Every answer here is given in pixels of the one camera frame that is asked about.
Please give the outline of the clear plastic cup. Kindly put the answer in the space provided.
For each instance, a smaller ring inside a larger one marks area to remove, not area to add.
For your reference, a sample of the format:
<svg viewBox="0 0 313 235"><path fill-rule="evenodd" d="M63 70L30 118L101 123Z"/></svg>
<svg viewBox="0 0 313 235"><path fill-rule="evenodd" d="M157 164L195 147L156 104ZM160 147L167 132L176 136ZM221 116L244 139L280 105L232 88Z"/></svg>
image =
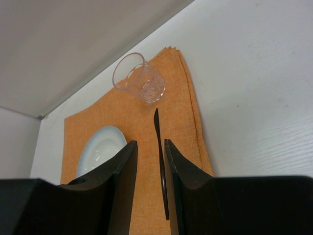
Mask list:
<svg viewBox="0 0 313 235"><path fill-rule="evenodd" d="M145 101L148 104L159 101L165 93L165 81L148 63L141 53L125 55L112 74L113 86Z"/></svg>

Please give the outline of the white paper plate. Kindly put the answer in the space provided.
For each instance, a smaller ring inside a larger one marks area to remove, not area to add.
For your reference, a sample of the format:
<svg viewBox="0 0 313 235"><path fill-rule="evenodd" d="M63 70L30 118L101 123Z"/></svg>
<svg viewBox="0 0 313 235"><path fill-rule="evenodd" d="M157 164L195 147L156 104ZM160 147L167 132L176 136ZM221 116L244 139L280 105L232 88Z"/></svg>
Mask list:
<svg viewBox="0 0 313 235"><path fill-rule="evenodd" d="M85 145L77 166L76 177L97 168L114 157L127 141L115 126L105 126L96 131Z"/></svg>

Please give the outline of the black plastic knife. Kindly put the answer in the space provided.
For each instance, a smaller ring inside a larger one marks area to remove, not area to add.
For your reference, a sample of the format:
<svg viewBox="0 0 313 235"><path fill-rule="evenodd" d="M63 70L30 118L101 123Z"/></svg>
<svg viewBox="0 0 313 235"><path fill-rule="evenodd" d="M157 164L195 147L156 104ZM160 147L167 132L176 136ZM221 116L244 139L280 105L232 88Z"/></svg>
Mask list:
<svg viewBox="0 0 313 235"><path fill-rule="evenodd" d="M166 189L166 177L165 177L165 166L164 166L164 157L163 150L161 144L161 134L160 134L160 124L159 124L159 114L158 108L156 108L154 113L154 126L157 136L158 142L158 152L159 152L159 168L160 168L160 181L161 181L161 189L162 189L162 198L164 204L164 211L166 220L169 220L169 209L168 209L168 197L167 197L167 189Z"/></svg>

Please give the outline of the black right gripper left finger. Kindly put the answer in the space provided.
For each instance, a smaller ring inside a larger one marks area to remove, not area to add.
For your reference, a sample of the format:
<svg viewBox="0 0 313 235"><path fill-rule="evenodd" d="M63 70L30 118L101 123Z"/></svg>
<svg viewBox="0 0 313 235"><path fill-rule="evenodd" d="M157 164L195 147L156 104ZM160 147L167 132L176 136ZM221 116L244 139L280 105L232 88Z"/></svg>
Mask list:
<svg viewBox="0 0 313 235"><path fill-rule="evenodd" d="M68 184L61 184L67 198L57 233L129 234L137 159L137 141L130 141L107 162Z"/></svg>

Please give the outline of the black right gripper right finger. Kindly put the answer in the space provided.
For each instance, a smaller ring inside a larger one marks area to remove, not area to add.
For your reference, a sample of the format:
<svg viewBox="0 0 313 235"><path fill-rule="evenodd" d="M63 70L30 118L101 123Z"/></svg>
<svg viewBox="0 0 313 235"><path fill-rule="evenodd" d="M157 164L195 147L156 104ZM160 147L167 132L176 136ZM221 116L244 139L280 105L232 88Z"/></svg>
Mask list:
<svg viewBox="0 0 313 235"><path fill-rule="evenodd" d="M171 233L214 234L213 177L185 158L170 139L164 141L164 147Z"/></svg>

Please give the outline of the orange cloth placemat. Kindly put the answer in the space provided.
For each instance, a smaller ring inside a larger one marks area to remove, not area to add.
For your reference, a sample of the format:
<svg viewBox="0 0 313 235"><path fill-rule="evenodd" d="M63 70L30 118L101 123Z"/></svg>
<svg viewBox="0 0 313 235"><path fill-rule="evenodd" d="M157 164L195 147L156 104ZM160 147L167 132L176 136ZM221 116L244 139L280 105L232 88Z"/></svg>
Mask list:
<svg viewBox="0 0 313 235"><path fill-rule="evenodd" d="M100 128L115 126L126 140L137 141L137 176L130 223L132 235L170 234L160 184L155 111L159 112L162 139L170 139L184 157L213 174L192 78L182 53L174 47L166 47L150 64L165 81L166 90L160 101L148 104L129 92L112 89L64 121L63 184L75 179L83 149Z"/></svg>

